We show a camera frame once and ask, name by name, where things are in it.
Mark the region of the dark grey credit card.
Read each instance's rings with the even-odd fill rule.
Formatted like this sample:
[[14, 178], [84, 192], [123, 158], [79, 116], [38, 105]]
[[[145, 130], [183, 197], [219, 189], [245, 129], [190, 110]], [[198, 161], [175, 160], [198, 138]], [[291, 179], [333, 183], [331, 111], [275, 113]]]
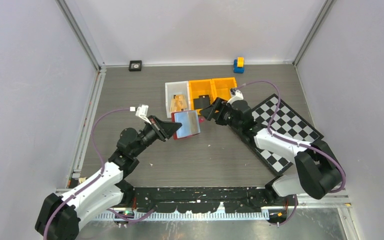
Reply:
[[204, 109], [211, 105], [211, 98], [208, 94], [199, 95], [198, 98], [193, 99], [193, 107], [195, 110]]

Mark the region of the red card holder wallet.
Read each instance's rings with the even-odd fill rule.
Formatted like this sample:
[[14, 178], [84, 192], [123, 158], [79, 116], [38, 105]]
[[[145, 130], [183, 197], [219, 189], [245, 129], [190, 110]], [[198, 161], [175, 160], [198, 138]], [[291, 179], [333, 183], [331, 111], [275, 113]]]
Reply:
[[171, 120], [172, 122], [178, 122], [182, 123], [182, 127], [174, 134], [173, 138], [175, 140], [188, 138], [195, 135], [190, 135], [190, 124], [188, 119], [188, 112], [187, 111], [178, 111], [178, 112], [172, 112], [171, 113]]

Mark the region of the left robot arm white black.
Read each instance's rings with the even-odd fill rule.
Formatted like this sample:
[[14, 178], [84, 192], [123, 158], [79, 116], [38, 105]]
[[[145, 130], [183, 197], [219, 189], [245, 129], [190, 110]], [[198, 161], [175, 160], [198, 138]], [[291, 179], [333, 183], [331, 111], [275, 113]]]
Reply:
[[120, 133], [116, 150], [103, 167], [77, 187], [42, 204], [34, 229], [45, 240], [74, 240], [97, 215], [115, 205], [128, 207], [134, 199], [133, 186], [125, 178], [139, 164], [138, 156], [156, 140], [167, 141], [182, 127], [180, 122], [147, 117], [142, 130], [132, 127]]

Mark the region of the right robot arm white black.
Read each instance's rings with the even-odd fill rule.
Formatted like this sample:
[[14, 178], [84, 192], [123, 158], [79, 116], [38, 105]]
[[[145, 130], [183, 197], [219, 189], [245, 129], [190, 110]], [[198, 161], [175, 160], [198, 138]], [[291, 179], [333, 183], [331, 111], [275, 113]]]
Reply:
[[295, 165], [296, 174], [283, 175], [266, 185], [265, 198], [271, 205], [279, 205], [286, 196], [304, 193], [320, 200], [345, 188], [345, 172], [326, 142], [299, 141], [258, 123], [245, 100], [230, 102], [218, 97], [200, 114], [235, 130], [249, 147], [267, 150]]

